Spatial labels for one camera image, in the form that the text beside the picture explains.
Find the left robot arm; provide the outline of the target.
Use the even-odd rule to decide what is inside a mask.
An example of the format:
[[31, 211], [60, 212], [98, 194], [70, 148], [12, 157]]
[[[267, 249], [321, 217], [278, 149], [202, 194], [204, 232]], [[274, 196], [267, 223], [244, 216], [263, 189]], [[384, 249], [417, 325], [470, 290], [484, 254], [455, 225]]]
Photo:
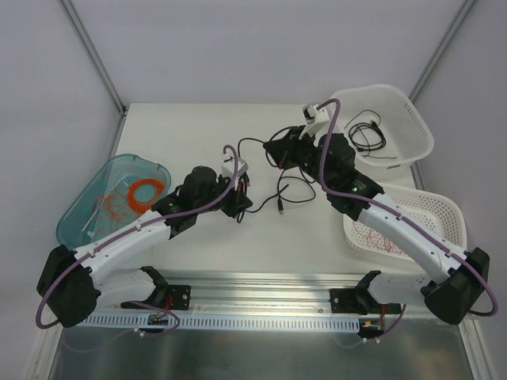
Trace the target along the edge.
[[122, 271], [120, 266], [196, 225], [199, 215], [221, 211], [235, 218], [252, 202], [244, 191], [246, 166], [217, 174], [197, 166], [177, 190], [161, 198], [133, 222], [99, 241], [48, 255], [36, 290], [41, 302], [36, 326], [70, 328], [108, 306], [170, 307], [170, 285], [152, 266]]

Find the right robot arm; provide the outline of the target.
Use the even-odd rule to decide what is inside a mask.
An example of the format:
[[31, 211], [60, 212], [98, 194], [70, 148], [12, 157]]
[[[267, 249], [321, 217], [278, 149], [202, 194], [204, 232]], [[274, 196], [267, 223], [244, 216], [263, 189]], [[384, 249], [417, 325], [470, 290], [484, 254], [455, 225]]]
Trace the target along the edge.
[[406, 213], [383, 187], [354, 167], [355, 150], [342, 134], [315, 139], [302, 137], [301, 127], [289, 128], [280, 139], [263, 147], [279, 169], [298, 168], [318, 182], [331, 206], [355, 222], [394, 243], [423, 270], [421, 275], [397, 275], [371, 270], [359, 283], [342, 291], [338, 304], [349, 313], [369, 314], [382, 305], [424, 306], [435, 317], [458, 325], [487, 294], [498, 311], [488, 284], [489, 255], [480, 248], [468, 251], [432, 232]]

